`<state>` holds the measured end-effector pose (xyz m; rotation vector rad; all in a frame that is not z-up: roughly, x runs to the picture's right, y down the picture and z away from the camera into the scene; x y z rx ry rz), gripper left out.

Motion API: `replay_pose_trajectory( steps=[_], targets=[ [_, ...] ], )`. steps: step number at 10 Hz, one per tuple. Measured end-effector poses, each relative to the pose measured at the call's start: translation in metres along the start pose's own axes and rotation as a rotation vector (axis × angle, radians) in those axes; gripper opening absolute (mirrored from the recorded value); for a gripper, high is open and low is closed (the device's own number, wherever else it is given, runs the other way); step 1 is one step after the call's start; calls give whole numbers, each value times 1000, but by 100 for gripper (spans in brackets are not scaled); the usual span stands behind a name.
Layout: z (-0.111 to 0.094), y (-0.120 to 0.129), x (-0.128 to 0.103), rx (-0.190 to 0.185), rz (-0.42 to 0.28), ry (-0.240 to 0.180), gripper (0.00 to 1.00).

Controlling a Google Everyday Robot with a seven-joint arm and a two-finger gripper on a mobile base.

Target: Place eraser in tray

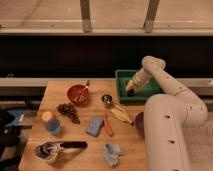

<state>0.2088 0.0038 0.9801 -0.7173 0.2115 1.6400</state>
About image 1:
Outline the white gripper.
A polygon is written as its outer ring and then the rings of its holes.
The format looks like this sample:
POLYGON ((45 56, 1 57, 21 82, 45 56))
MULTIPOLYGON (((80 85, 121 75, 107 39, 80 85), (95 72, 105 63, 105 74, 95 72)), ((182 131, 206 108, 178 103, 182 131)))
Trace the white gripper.
POLYGON ((145 71, 143 68, 141 68, 139 71, 137 71, 134 76, 129 80, 129 82, 126 85, 126 90, 135 90, 138 88, 143 88, 151 79, 151 75, 145 71))

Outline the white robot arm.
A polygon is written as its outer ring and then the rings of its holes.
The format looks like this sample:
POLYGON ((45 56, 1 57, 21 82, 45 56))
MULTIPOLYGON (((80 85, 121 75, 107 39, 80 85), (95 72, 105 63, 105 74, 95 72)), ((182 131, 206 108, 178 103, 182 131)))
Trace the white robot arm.
POLYGON ((144 106, 144 134, 148 171, 191 171, 183 126, 202 125, 206 104, 188 87, 168 74, 166 62, 153 56, 127 83, 126 91, 144 87, 153 78, 163 94, 152 95, 144 106))

